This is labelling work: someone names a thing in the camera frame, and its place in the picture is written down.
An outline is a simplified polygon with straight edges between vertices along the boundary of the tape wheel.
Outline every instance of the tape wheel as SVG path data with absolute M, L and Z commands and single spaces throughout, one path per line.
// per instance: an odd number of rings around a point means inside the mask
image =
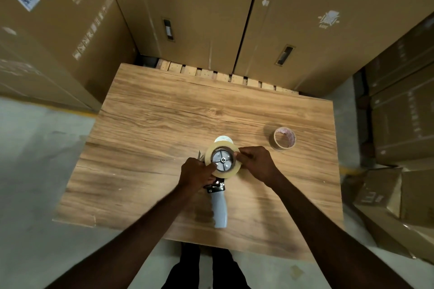
M 213 152 L 220 147 L 229 148 L 233 152 L 240 152 L 240 150 L 231 142 L 228 142 L 228 141 L 214 142 L 213 144 L 211 144 L 209 146 L 209 148 L 205 152 L 205 164 L 207 166 L 211 163 L 211 157 L 212 157 Z M 215 177 L 219 177 L 219 178 L 229 178 L 229 177 L 234 176 L 241 168 L 241 162 L 236 160 L 235 157 L 234 157 L 234 161 L 235 161 L 235 164 L 233 165 L 231 170 L 229 170 L 229 171 L 215 170 L 213 172 L 213 175 Z

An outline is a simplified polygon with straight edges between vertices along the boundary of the person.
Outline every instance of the person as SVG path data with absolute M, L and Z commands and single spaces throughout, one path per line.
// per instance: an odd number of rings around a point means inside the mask
M 306 240 L 332 288 L 411 288 L 388 265 L 339 228 L 301 193 L 275 166 L 263 146 L 240 148 L 238 161 L 282 200 Z M 211 184 L 214 164 L 189 158 L 181 167 L 179 183 L 133 225 L 95 253 L 73 266 L 47 288 L 127 288 L 155 245 L 192 196 Z M 198 246 L 184 244 L 180 263 L 171 270 L 164 289 L 197 288 Z M 214 289 L 248 288 L 244 275 L 225 249 L 213 250 Z

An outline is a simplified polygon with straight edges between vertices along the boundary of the gray handle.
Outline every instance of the gray handle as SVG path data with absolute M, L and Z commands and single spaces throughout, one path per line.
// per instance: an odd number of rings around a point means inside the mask
M 227 207 L 224 191 L 211 193 L 213 204 L 215 228 L 224 228 L 227 226 Z

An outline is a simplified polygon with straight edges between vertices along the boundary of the person's right arm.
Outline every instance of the person's right arm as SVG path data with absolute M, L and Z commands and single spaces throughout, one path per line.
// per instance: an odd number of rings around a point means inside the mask
M 277 169 L 263 146 L 235 153 L 250 173 L 282 200 L 332 288 L 408 288 L 387 264 L 326 215 Z

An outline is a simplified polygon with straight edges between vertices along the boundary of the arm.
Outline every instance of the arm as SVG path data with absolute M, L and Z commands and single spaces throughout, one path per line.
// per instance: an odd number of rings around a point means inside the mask
M 194 158 L 182 165 L 179 183 L 120 235 L 73 266 L 47 289 L 126 289 L 142 264 L 192 196 L 215 178 L 215 164 Z
M 282 200 L 332 288 L 411 287 L 368 248 L 340 229 L 277 169 L 263 146 L 236 158 Z

